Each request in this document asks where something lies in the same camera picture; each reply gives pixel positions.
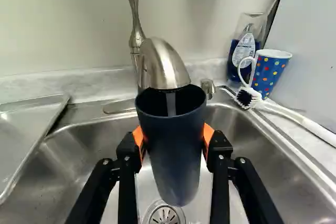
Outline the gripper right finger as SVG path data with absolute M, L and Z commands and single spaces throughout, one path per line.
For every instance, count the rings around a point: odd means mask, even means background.
M 283 223 L 271 196 L 246 157 L 232 159 L 233 146 L 220 130 L 204 124 L 203 155 L 213 174 L 210 223 L 230 223 L 229 181 L 238 190 L 249 223 Z

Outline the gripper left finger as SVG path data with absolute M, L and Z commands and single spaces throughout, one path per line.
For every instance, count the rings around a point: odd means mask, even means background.
M 103 158 L 96 163 L 66 223 L 100 223 L 116 184 L 119 184 L 117 223 L 138 223 L 135 175 L 142 167 L 145 151 L 145 137 L 137 126 L 117 146 L 115 161 Z

